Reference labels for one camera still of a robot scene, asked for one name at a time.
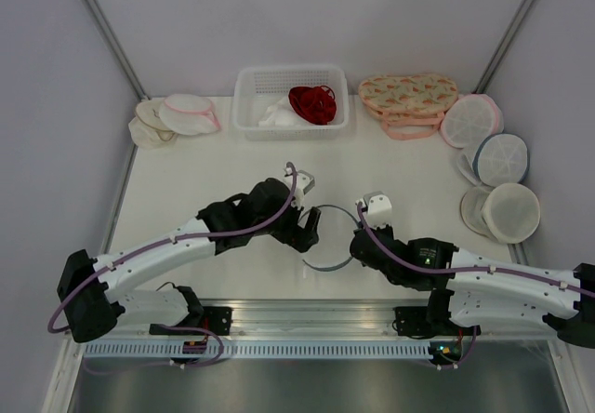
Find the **white blue-trimmed laundry bag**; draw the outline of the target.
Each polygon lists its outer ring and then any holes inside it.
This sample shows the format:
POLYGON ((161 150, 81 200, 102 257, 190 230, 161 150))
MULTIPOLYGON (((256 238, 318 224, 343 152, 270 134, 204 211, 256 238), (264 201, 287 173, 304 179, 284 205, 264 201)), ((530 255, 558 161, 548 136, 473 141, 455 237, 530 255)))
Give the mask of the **white blue-trimmed laundry bag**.
POLYGON ((321 204, 317 208, 321 211, 319 241, 308 252, 300 255, 304 279, 337 273, 352 262, 349 247, 352 233, 357 227, 355 216, 338 205, 321 204))

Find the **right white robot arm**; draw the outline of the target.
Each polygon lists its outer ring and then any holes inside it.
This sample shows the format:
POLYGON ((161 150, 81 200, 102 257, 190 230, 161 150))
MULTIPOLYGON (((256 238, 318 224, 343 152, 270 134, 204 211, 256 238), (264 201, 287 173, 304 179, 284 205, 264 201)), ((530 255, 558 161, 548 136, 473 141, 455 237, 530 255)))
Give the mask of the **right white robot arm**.
POLYGON ((549 328, 565 343, 594 346, 591 264, 571 271, 525 268, 434 238, 403 243, 390 226, 355 230, 350 254, 392 285, 428 293, 424 321, 435 334, 454 326, 549 328))

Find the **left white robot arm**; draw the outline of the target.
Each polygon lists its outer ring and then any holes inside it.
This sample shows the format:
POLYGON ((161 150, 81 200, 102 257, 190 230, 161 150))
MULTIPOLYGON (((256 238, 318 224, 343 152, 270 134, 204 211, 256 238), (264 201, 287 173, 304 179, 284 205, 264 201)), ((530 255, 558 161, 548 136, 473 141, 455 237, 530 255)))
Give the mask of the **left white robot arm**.
POLYGON ((267 178, 249 193, 214 202, 177 229, 142 246, 91 257, 82 249, 64 265, 57 294, 59 307, 47 329, 68 332, 77 343, 99 339, 119 326, 144 325, 151 333, 197 332, 204 307, 188 286, 163 293, 141 285, 182 265, 247 246, 270 236, 299 253, 316 245, 320 211, 312 209, 304 225, 303 200, 313 188, 312 175, 298 171, 282 180, 267 178))

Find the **white bra in basket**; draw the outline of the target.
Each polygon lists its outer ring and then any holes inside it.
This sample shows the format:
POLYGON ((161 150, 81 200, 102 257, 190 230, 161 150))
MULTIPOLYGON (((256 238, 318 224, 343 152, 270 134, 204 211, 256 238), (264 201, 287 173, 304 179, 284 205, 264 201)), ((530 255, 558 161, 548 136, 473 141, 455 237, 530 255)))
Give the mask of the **white bra in basket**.
POLYGON ((270 105, 258 121, 259 127, 304 127, 308 124, 294 111, 287 96, 270 105))

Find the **red bra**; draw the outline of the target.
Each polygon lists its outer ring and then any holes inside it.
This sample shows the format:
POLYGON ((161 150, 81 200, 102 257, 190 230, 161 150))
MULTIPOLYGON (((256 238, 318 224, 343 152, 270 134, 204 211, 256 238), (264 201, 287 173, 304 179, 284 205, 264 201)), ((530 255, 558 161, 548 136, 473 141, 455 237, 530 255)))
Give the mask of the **red bra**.
POLYGON ((294 111, 310 124, 326 126, 336 117, 335 92, 328 86, 293 87, 288 98, 294 111))

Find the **beige round laundry bag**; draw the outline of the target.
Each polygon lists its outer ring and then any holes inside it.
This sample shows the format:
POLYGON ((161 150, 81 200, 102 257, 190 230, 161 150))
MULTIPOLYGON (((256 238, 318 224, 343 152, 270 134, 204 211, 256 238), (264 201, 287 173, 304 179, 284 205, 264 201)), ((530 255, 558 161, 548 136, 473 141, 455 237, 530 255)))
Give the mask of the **beige round laundry bag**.
POLYGON ((505 245, 519 244, 532 236, 541 218, 538 198, 518 183, 491 190, 473 187, 462 197, 459 212, 470 230, 505 245))

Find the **floral bra case stack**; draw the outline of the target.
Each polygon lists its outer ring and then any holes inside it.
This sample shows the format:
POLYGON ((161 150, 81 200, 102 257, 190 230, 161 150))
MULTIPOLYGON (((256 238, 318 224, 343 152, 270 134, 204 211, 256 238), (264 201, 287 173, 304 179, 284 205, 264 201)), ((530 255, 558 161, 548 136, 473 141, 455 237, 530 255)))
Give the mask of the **floral bra case stack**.
POLYGON ((364 79, 358 95, 389 138, 421 140, 438 131, 459 92, 453 79, 437 73, 379 74, 364 79))

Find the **pink-trimmed empty laundry bag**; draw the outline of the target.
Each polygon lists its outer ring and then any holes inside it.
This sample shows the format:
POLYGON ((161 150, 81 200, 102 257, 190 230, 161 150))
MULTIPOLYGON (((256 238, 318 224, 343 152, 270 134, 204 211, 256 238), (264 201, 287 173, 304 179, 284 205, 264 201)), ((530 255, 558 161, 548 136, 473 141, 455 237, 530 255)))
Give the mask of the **pink-trimmed empty laundry bag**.
POLYGON ((158 116, 166 127, 182 136, 197 136, 221 130, 212 100, 192 94, 164 98, 158 116))

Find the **blue-trimmed round laundry bag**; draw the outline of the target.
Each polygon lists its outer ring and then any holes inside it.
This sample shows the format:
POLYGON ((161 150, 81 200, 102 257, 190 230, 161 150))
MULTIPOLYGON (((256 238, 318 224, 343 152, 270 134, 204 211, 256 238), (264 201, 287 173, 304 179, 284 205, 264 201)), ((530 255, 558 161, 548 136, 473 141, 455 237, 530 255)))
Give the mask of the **blue-trimmed round laundry bag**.
POLYGON ((497 133, 465 147, 456 165, 461 174, 476 186, 522 183, 529 171, 529 150, 522 138, 497 133))

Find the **pink-trimmed round laundry bag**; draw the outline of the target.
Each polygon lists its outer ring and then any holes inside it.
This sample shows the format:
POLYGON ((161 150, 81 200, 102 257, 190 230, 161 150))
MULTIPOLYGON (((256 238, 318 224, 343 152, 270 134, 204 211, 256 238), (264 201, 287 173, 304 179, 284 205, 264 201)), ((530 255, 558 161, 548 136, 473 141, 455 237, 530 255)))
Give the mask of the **pink-trimmed round laundry bag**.
POLYGON ((446 112, 440 127, 445 142, 457 149, 503 130, 503 114, 495 101, 485 94, 460 97, 446 112))

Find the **beige empty laundry bag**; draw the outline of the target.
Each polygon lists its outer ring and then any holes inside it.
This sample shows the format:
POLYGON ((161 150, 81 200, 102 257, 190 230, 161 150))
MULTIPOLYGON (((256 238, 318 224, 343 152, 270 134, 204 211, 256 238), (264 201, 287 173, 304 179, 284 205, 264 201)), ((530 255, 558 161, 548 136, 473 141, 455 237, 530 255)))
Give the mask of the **beige empty laundry bag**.
POLYGON ((141 101, 134 110, 128 129, 131 139, 141 149, 150 150, 173 144, 178 134, 169 129, 159 117, 162 99, 141 101))

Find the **white plastic basket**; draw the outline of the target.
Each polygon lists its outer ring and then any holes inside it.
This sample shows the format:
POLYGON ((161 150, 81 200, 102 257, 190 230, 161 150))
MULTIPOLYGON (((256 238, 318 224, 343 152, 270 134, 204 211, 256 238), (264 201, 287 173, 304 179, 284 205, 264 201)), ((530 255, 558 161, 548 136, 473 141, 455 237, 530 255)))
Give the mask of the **white plastic basket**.
POLYGON ((332 64, 248 67, 238 74, 231 122, 248 140, 331 140, 350 122, 344 72, 332 64), (334 118, 320 125, 296 112, 290 92, 319 87, 334 101, 334 118))

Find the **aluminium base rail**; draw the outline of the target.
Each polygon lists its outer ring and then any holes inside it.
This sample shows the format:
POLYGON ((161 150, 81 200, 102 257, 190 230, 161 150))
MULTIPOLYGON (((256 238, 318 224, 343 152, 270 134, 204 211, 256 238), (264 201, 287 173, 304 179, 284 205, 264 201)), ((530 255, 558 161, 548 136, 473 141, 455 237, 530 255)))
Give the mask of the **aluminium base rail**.
MULTIPOLYGON (((394 322, 403 325, 398 310, 409 310, 419 321, 429 302, 401 300, 201 300, 207 311, 226 308, 231 314, 222 324, 232 336, 379 338, 394 335, 394 322)), ((546 311, 529 301, 497 301, 465 294, 449 312, 466 326, 478 326, 481 335, 497 340, 554 338, 543 322, 546 311)))

